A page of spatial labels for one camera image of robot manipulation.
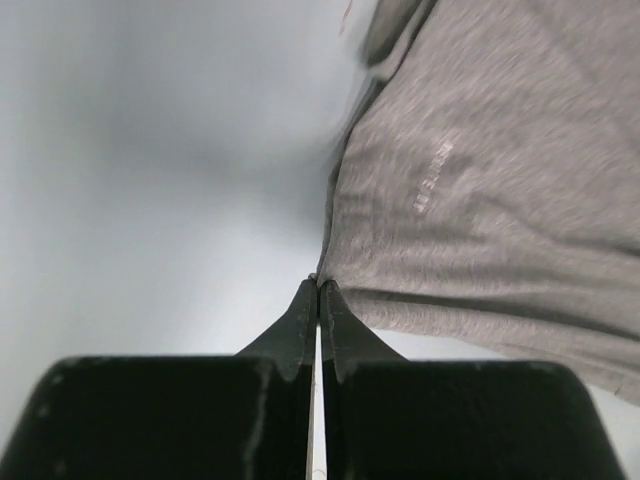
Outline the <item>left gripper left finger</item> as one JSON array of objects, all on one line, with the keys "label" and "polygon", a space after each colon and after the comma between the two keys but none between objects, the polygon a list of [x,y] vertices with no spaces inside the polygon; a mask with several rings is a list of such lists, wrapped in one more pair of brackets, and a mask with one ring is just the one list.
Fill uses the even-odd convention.
[{"label": "left gripper left finger", "polygon": [[69,357],[41,377],[5,479],[304,479],[318,289],[232,356]]}]

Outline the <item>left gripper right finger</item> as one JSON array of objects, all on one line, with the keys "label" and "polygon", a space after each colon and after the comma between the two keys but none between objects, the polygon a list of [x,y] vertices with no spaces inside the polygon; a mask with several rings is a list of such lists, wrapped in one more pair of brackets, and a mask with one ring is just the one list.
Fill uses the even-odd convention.
[{"label": "left gripper right finger", "polygon": [[595,405],[539,361],[410,361],[319,293],[332,479],[620,479]]}]

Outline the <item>grey t shirt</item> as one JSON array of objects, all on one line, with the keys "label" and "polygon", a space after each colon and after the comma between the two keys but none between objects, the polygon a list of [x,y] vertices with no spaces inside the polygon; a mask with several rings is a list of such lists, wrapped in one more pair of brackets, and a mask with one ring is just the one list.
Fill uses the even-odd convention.
[{"label": "grey t shirt", "polygon": [[318,269],[387,330],[639,400],[639,5],[382,1]]}]

